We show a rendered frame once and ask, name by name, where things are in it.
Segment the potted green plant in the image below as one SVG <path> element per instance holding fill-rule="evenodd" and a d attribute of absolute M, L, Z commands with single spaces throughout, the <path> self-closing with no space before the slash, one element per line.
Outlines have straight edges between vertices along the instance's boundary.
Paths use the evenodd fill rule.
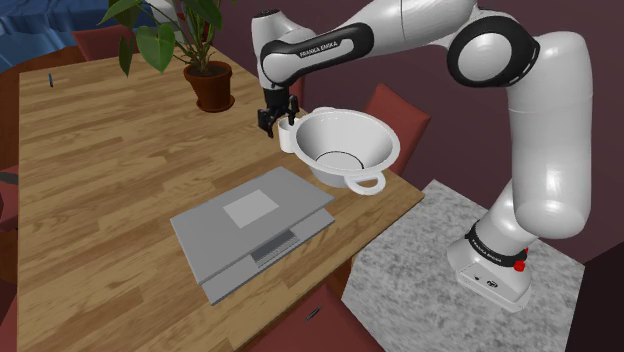
<path fill-rule="evenodd" d="M 215 32 L 222 28 L 220 0 L 180 2 L 182 23 L 167 16 L 150 28 L 136 25 L 138 16 L 148 12 L 145 0 L 109 0 L 102 20 L 113 19 L 134 32 L 133 40 L 119 41 L 120 68 L 129 73 L 135 51 L 159 73 L 177 59 L 184 64 L 183 75 L 197 96 L 198 108 L 210 113 L 226 111 L 235 102 L 231 94 L 232 68 L 211 58 Z"/>

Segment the grey laptop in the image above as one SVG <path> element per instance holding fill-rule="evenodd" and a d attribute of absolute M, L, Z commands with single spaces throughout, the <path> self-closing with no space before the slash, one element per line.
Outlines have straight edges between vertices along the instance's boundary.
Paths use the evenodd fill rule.
<path fill-rule="evenodd" d="M 171 218 L 197 284 L 217 304 L 330 226 L 334 197 L 277 167 Z"/>

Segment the red chair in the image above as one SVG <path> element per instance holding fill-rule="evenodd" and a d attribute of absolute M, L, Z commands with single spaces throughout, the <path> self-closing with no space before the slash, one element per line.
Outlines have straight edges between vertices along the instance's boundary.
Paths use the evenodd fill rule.
<path fill-rule="evenodd" d="M 364 112 L 386 123 L 398 136 L 400 152 L 397 160 L 389 169 L 400 176 L 422 138 L 431 117 L 404 100 L 384 83 L 379 83 L 376 86 Z"/>
<path fill-rule="evenodd" d="M 134 53 L 139 52 L 134 32 L 123 25 L 73 31 L 72 36 L 87 61 L 116 57 L 121 37 L 132 42 Z"/>
<path fill-rule="evenodd" d="M 14 165 L 0 171 L 0 232 L 8 232 L 18 227 L 19 210 L 19 166 Z"/>
<path fill-rule="evenodd" d="M 306 316 L 322 310 L 310 321 Z M 385 352 L 327 286 L 320 286 L 249 352 Z"/>

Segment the wooden table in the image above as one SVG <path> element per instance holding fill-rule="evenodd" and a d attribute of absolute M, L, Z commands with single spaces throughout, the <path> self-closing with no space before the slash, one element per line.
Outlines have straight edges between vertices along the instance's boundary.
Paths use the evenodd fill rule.
<path fill-rule="evenodd" d="M 54 87 L 49 86 L 48 73 Z M 249 352 L 321 282 L 421 201 L 394 173 L 376 196 L 333 191 L 334 223 L 218 304 L 170 220 L 277 166 L 312 174 L 256 125 L 263 94 L 235 66 L 233 107 L 199 110 L 183 67 L 135 57 L 20 77 L 18 352 Z"/>

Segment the grey marbled robot stand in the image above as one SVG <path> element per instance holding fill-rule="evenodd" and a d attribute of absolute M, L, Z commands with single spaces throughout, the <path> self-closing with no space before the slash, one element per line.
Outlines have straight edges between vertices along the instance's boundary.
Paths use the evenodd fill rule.
<path fill-rule="evenodd" d="M 446 248 L 485 208 L 433 180 L 356 257 L 342 300 L 386 352 L 565 352 L 584 267 L 537 240 L 532 295 L 509 313 L 461 286 Z"/>

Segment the blue sofa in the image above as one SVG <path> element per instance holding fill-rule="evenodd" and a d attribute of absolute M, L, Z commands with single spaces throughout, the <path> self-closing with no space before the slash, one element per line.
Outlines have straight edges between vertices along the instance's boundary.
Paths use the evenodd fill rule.
<path fill-rule="evenodd" d="M 0 73 L 76 44 L 74 31 L 113 26 L 108 0 L 0 0 Z"/>

